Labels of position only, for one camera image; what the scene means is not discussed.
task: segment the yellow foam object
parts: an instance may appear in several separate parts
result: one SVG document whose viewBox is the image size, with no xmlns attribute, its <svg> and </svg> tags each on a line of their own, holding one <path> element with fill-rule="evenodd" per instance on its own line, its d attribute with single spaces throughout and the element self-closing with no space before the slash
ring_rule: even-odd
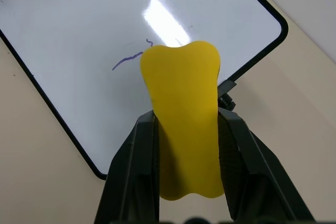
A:
<svg viewBox="0 0 336 224">
<path fill-rule="evenodd" d="M 218 51 L 203 41 L 179 48 L 154 46 L 143 53 L 140 65 L 159 120 L 160 196 L 177 200 L 190 193 L 222 195 Z"/>
</svg>

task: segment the white board surface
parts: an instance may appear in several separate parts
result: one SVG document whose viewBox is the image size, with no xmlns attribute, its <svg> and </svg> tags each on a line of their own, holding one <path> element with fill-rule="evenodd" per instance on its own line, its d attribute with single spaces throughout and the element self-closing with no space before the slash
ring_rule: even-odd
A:
<svg viewBox="0 0 336 224">
<path fill-rule="evenodd" d="M 212 43 L 220 84 L 281 33 L 257 0 L 1 0 L 0 29 L 103 174 L 151 110 L 139 65 L 150 42 Z"/>
</svg>

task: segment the marker scribble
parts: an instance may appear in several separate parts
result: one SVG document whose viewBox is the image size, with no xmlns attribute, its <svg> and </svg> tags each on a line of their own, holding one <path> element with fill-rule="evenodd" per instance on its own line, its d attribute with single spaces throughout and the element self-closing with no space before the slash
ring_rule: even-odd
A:
<svg viewBox="0 0 336 224">
<path fill-rule="evenodd" d="M 146 39 L 146 41 L 147 41 L 149 44 L 151 44 L 151 47 L 153 46 L 153 42 L 152 42 L 152 41 L 150 41 L 150 40 L 148 40 L 148 39 Z M 142 55 L 142 54 L 143 54 L 143 52 L 138 52 L 136 55 L 133 55 L 133 56 L 131 56 L 131 57 L 123 58 L 121 61 L 119 61 L 119 62 L 112 68 L 112 71 L 113 71 L 114 69 L 116 69 L 116 67 L 119 66 L 120 64 L 122 64 L 124 61 L 127 61 L 127 60 L 133 60 L 133 59 L 135 59 L 137 56 L 140 56 L 140 55 Z"/>
</svg>

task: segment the black whiteboard frame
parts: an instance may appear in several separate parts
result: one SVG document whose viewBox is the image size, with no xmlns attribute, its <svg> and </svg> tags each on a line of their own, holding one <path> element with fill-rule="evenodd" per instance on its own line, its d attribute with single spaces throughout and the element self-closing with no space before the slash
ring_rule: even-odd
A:
<svg viewBox="0 0 336 224">
<path fill-rule="evenodd" d="M 265 57 L 272 50 L 274 50 L 277 46 L 279 46 L 284 41 L 284 39 L 287 37 L 287 34 L 288 34 L 288 24 L 287 24 L 285 18 L 283 18 L 281 16 L 281 14 L 269 2 L 267 2 L 267 0 L 258 0 L 258 1 L 280 23 L 280 25 L 281 25 L 281 33 L 278 36 L 278 38 L 276 38 L 267 47 L 265 47 L 260 53 L 258 53 L 257 55 L 255 55 L 253 57 L 253 59 L 249 60 L 238 71 L 236 71 L 232 76 L 230 76 L 228 79 L 231 80 L 231 81 L 236 81 L 246 71 L 248 71 L 256 63 L 258 63 L 263 57 Z M 37 89 L 37 91 L 39 92 L 39 94 L 42 96 L 43 100 L 46 102 L 46 104 L 48 105 L 48 107 L 51 109 L 52 113 L 54 114 L 54 116 L 56 117 L 56 119 L 58 120 L 58 122 L 60 123 L 60 125 L 63 127 L 63 129 L 65 130 L 65 132 L 68 134 L 68 136 L 70 137 L 70 139 L 74 143 L 75 147 L 78 149 L 78 151 L 80 152 L 80 154 L 83 156 L 83 158 L 85 159 L 85 161 L 88 163 L 88 165 L 92 169 L 93 173 L 98 178 L 100 178 L 100 179 L 106 179 L 107 175 L 101 173 L 97 169 L 97 167 L 95 166 L 95 164 L 93 163 L 93 161 L 90 159 L 90 157 L 85 152 L 85 150 L 83 149 L 83 147 L 79 144 L 77 138 L 72 133 L 71 129 L 68 127 L 68 125 L 66 124 L 66 122 L 63 120 L 63 118 L 61 117 L 61 115 L 58 113 L 58 111 L 56 110 L 56 108 L 54 107 L 54 105 L 52 104 L 52 102 L 50 101 L 50 99 L 47 97 L 47 95 L 45 94 L 45 92 L 43 91 L 43 89 L 41 88 L 41 86 L 38 84 L 38 82 L 34 78 L 34 75 L 29 71 L 29 69 L 27 68 L 27 66 L 25 65 L 25 63 L 22 61 L 22 59 L 20 58 L 20 56 L 18 55 L 18 53 L 15 51 L 14 47 L 10 44 L 10 42 L 8 41 L 8 39 L 6 38 L 6 36 L 3 34 L 3 32 L 1 31 L 1 29 L 0 29 L 0 38 L 4 41 L 5 45 L 9 48 L 9 50 L 13 54 L 14 58 L 17 60 L 17 62 L 19 63 L 19 65 L 22 67 L 22 69 L 24 70 L 24 72 L 27 74 L 28 78 L 33 83 L 34 87 Z"/>
</svg>

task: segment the beige table surface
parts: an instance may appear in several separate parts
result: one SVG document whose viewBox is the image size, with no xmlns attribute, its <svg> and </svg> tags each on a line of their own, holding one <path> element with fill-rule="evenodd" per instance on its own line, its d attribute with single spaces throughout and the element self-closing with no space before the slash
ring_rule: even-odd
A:
<svg viewBox="0 0 336 224">
<path fill-rule="evenodd" d="M 289 34 L 230 92 L 318 220 L 336 220 L 336 65 L 287 17 Z M 0 41 L 0 223 L 92 223 L 104 181 Z M 161 219 L 229 220 L 224 197 L 161 200 Z"/>
</svg>

